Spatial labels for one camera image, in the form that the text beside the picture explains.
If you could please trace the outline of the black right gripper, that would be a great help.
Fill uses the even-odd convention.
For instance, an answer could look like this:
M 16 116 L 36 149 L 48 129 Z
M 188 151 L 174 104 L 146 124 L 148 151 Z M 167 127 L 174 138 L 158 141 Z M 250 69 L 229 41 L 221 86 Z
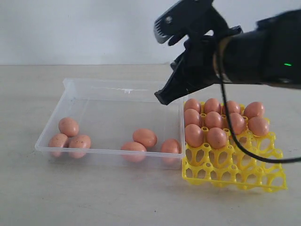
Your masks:
M 217 42 L 231 35 L 242 33 L 241 26 L 234 26 L 221 33 L 205 34 L 196 43 L 190 38 L 184 42 L 185 50 L 172 63 L 173 73 L 164 87 L 154 93 L 162 105 L 217 83 L 214 71 L 214 53 Z

